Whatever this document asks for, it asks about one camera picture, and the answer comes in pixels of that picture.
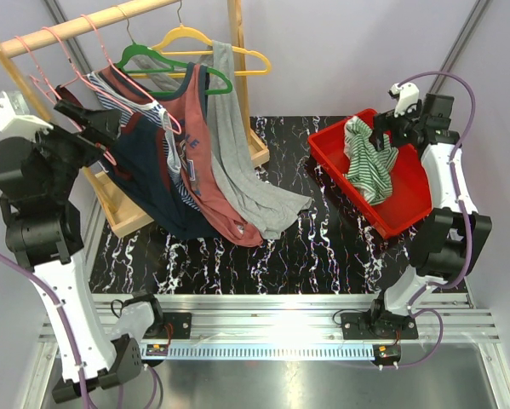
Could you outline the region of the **blue striped tank top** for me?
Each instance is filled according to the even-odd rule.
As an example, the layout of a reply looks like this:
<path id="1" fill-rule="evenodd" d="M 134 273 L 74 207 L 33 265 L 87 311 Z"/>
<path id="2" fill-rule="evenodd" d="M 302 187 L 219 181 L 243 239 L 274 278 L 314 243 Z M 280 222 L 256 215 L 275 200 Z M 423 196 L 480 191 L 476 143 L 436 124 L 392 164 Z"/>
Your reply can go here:
<path id="1" fill-rule="evenodd" d="M 181 176 L 181 159 L 178 154 L 174 133 L 170 129 L 171 121 L 166 109 L 156 102 L 138 104 L 119 95 L 108 85 L 103 77 L 97 73 L 91 72 L 87 76 L 88 81 L 96 88 L 96 96 L 100 104 L 105 109 L 118 109 L 122 115 L 120 124 L 125 126 L 134 113 L 140 113 L 152 124 L 161 128 L 164 132 L 164 141 L 160 142 L 162 146 L 160 153 L 164 155 L 164 163 L 170 180 L 175 185 L 181 201 L 196 211 L 200 211 L 195 200 L 188 192 Z"/>

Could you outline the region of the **green striped tank top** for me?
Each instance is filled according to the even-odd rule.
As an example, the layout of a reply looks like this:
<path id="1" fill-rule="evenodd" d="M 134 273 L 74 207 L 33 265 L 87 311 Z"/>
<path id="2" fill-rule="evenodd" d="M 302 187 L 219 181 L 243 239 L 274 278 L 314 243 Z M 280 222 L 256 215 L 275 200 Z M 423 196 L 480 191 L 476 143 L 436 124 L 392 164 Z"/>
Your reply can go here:
<path id="1" fill-rule="evenodd" d="M 346 179 L 369 205 L 379 205 L 393 194 L 390 172 L 398 159 L 398 149 L 377 152 L 370 143 L 372 129 L 359 117 L 352 116 L 344 125 L 345 156 L 349 159 Z"/>

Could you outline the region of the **navy maroon tank top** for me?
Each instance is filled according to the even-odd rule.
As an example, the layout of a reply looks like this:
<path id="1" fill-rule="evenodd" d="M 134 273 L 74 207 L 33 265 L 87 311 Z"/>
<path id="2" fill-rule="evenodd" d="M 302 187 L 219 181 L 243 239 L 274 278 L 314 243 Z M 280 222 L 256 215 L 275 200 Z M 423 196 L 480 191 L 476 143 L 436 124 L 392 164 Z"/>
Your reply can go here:
<path id="1" fill-rule="evenodd" d="M 170 180 L 160 153 L 163 130 L 140 113 L 134 113 L 120 130 L 110 154 L 100 161 L 113 183 L 177 239 L 217 237 L 205 216 L 181 201 Z"/>

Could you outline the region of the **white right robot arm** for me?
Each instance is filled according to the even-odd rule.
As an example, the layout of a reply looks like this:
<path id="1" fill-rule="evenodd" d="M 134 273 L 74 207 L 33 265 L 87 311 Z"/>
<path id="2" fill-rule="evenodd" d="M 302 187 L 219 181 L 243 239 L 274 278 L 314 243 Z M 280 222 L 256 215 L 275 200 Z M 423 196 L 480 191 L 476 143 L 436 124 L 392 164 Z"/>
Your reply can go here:
<path id="1" fill-rule="evenodd" d="M 377 338 L 411 330 L 414 306 L 436 289 L 452 288 L 472 271 L 492 229 L 479 214 L 462 170 L 461 134 L 450 129 L 454 99 L 428 94 L 405 112 L 374 118 L 370 142 L 380 151 L 384 135 L 394 147 L 411 145 L 424 169 L 433 208 L 410 249 L 410 265 L 371 304 L 365 327 Z"/>

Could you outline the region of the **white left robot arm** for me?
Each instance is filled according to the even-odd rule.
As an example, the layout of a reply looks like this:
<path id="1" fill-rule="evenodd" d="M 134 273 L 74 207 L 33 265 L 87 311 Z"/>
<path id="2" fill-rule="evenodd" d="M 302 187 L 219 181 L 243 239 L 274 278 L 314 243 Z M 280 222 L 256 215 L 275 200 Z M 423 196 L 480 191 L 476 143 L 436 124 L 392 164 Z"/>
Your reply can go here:
<path id="1" fill-rule="evenodd" d="M 79 171 L 98 161 L 119 136 L 118 110 L 90 110 L 68 101 L 55 109 L 71 132 L 31 115 L 21 98 L 0 94 L 0 209 L 9 256 L 4 262 L 35 286 L 58 343 L 58 403 L 121 386 L 140 374 L 144 337 L 160 336 L 165 318 L 156 298 L 127 300 L 105 331 L 84 274 L 80 213 L 70 200 Z"/>

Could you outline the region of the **salmon pink tank top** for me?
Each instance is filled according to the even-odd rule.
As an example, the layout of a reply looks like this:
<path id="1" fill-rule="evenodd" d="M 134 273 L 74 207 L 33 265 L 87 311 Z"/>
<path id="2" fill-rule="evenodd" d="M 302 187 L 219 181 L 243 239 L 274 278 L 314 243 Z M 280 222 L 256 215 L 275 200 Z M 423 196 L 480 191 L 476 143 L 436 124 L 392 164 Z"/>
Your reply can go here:
<path id="1" fill-rule="evenodd" d="M 263 239 L 259 230 L 245 221 L 219 189 L 212 171 L 212 152 L 207 125 L 209 82 L 206 68 L 190 63 L 178 89 L 162 98 L 148 98 L 148 90 L 109 66 L 96 72 L 119 95 L 146 104 L 156 102 L 169 114 L 175 145 L 180 155 L 183 182 L 210 225 L 235 245 L 256 247 Z"/>

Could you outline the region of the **grey tank top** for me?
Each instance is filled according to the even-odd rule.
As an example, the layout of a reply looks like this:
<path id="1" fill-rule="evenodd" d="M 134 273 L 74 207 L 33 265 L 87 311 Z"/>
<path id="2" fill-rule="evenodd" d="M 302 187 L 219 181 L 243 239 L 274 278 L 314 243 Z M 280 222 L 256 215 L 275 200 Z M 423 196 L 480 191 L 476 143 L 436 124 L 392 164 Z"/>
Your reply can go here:
<path id="1" fill-rule="evenodd" d="M 235 86 L 231 44 L 213 41 L 212 54 L 202 55 L 198 64 L 224 73 Z M 279 239 L 296 223 L 298 214 L 309 209 L 312 199 L 258 178 L 235 90 L 208 97 L 207 125 L 212 170 L 219 189 L 238 214 L 259 230 L 263 239 Z"/>

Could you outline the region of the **red plastic bin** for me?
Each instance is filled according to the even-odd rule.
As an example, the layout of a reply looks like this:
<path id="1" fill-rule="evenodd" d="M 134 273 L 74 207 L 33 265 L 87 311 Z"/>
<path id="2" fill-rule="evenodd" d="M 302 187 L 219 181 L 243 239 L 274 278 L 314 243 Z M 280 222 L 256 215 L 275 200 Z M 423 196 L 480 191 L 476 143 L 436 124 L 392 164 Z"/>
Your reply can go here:
<path id="1" fill-rule="evenodd" d="M 376 111 L 367 108 L 308 137 L 311 154 L 384 239 L 427 216 L 431 197 L 425 170 L 410 146 L 377 152 L 369 142 Z"/>

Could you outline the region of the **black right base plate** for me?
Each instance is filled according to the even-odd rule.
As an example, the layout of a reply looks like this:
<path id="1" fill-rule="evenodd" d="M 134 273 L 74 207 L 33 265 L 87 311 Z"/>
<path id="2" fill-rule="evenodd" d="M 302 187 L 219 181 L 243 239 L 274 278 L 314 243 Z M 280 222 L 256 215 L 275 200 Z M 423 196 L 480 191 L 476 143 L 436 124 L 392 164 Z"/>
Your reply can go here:
<path id="1" fill-rule="evenodd" d="M 406 316 L 396 320 L 373 319 L 368 312 L 341 314 L 341 330 L 344 340 L 416 340 L 419 338 L 415 321 Z"/>

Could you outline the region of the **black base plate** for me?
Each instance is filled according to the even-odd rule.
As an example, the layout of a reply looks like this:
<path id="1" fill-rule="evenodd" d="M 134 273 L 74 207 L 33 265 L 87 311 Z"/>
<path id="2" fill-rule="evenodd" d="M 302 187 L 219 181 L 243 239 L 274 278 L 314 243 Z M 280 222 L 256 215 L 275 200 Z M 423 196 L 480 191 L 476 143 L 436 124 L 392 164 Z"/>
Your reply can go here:
<path id="1" fill-rule="evenodd" d="M 166 339 L 170 334 L 172 340 L 188 340 L 191 338 L 192 314 L 188 312 L 163 312 L 163 325 L 161 325 L 153 339 Z"/>
<path id="2" fill-rule="evenodd" d="M 396 320 L 373 319 L 368 312 L 341 314 L 341 330 L 344 340 L 416 340 L 419 338 L 415 321 L 406 316 Z"/>

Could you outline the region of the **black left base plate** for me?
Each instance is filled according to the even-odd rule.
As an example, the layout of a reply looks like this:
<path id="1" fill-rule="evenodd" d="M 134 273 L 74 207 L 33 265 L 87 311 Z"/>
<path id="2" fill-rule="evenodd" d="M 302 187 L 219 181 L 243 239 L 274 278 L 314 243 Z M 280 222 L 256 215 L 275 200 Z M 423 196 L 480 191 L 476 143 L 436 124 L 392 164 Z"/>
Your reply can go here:
<path id="1" fill-rule="evenodd" d="M 188 340 L 191 338 L 192 314 L 188 312 L 163 312 L 163 325 L 161 325 L 153 339 L 166 339 L 170 334 L 172 340 Z"/>

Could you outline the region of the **aluminium mounting rail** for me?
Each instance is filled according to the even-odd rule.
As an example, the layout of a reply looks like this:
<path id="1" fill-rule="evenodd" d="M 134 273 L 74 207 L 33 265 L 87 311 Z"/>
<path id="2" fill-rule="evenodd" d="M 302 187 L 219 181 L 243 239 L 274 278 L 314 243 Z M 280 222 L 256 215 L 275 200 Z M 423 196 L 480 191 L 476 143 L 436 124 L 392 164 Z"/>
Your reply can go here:
<path id="1" fill-rule="evenodd" d="M 162 295 L 189 313 L 159 371 L 170 408 L 510 408 L 510 370 L 490 311 L 466 293 L 421 303 L 402 364 L 378 370 L 368 339 L 349 340 L 341 314 L 369 295 Z"/>

